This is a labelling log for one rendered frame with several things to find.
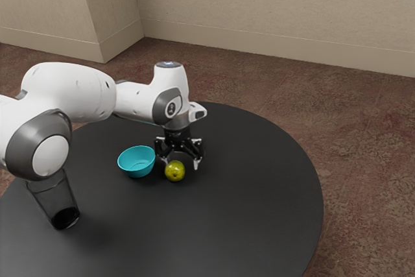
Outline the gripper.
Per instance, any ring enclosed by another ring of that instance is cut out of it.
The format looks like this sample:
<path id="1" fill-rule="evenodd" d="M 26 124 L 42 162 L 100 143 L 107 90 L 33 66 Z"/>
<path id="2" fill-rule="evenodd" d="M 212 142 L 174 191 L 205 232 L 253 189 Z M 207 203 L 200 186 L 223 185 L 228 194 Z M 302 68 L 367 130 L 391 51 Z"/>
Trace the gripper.
<path id="1" fill-rule="evenodd" d="M 181 129 L 164 128 L 165 137 L 154 139 L 154 150 L 165 164 L 170 162 L 169 155 L 172 151 L 184 151 L 193 159 L 194 170 L 198 170 L 205 156 L 204 141 L 202 138 L 191 138 L 190 126 Z"/>

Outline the green apple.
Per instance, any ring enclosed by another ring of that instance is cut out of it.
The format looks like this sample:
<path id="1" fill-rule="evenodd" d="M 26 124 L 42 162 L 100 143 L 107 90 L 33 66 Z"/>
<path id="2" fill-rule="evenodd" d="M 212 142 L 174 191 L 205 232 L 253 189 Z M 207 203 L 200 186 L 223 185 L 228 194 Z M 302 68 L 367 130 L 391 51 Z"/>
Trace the green apple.
<path id="1" fill-rule="evenodd" d="M 185 176 L 185 166 L 178 160 L 172 160 L 165 166 L 165 176 L 170 182 L 179 182 Z"/>

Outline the teal bowl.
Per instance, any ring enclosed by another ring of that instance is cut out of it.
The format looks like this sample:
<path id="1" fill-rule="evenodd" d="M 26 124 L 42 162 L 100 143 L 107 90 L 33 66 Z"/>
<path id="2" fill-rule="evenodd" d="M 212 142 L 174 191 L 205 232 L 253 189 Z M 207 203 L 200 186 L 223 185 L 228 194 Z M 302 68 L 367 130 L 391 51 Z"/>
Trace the teal bowl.
<path id="1" fill-rule="evenodd" d="M 120 153 L 117 165 L 130 178 L 141 178 L 151 172 L 155 160 L 156 154 L 152 147 L 138 145 Z"/>

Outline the dark glass cup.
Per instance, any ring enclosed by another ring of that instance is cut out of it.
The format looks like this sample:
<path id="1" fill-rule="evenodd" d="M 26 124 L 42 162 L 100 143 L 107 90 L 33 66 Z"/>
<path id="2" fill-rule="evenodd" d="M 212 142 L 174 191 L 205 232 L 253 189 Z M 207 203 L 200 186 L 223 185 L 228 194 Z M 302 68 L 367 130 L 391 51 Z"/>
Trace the dark glass cup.
<path id="1" fill-rule="evenodd" d="M 26 181 L 25 185 L 54 229 L 65 230 L 76 224 L 80 211 L 63 169 L 44 180 Z"/>

